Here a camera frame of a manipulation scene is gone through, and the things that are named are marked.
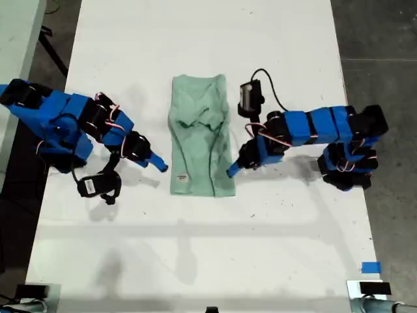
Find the white table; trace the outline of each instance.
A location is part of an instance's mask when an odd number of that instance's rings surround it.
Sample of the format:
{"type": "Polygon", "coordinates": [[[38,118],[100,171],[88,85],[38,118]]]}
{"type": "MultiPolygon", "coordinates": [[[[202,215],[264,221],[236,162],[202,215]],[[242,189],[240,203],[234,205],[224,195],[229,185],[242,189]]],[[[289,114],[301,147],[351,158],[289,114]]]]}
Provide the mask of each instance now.
{"type": "MultiPolygon", "coordinates": [[[[0,84],[29,76],[46,0],[0,1],[0,84]]],[[[18,119],[0,105],[0,191],[18,119]]]]}
{"type": "MultiPolygon", "coordinates": [[[[329,0],[84,0],[66,92],[107,93],[170,163],[173,76],[227,78],[233,156],[249,138],[239,85],[270,71],[285,106],[346,104],[329,0]]],[[[264,76],[263,117],[277,110],[264,76]]],[[[170,172],[119,164],[117,205],[50,172],[28,282],[61,284],[59,312],[349,312],[345,281],[375,261],[361,189],[324,183],[324,146],[236,178],[232,198],[171,196],[170,172]]],[[[95,145],[85,169],[109,153],[95,145]]]]}

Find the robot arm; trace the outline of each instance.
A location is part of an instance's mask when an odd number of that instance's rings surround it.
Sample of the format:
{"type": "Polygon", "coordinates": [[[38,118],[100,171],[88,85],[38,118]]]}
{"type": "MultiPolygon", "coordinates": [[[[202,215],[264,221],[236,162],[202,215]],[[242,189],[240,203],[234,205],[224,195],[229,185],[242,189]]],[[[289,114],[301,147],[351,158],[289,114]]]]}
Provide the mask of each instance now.
{"type": "Polygon", "coordinates": [[[370,173],[378,167],[372,146],[388,131],[380,106],[368,106],[362,113],[356,113],[351,106],[310,112],[274,111],[260,124],[257,121],[263,102],[259,80],[240,86],[238,113],[250,118],[247,126],[252,126],[253,138],[241,147],[238,159],[227,171],[229,177],[242,168],[256,170],[259,166],[277,163],[290,147],[328,143],[318,159],[324,181],[341,190],[356,185],[370,186],[370,173]]]}
{"type": "Polygon", "coordinates": [[[133,130],[133,122],[103,93],[92,99],[16,79],[0,85],[0,103],[34,132],[36,153],[45,163],[61,173],[72,172],[82,197],[100,195],[114,204],[121,189],[114,169],[121,158],[144,168],[151,163],[161,172],[168,169],[146,137],[133,130]],[[78,179],[74,168],[86,165],[93,150],[87,134],[103,143],[111,157],[97,175],[78,179]]]}

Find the green t-shirt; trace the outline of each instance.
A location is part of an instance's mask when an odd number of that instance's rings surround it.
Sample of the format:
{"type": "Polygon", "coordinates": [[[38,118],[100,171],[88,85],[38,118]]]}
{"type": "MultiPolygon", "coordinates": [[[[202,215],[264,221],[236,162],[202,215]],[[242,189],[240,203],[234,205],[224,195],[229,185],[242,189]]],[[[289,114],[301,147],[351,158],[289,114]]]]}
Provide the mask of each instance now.
{"type": "Polygon", "coordinates": [[[168,123],[172,134],[171,194],[235,195],[225,76],[173,79],[168,123]]]}

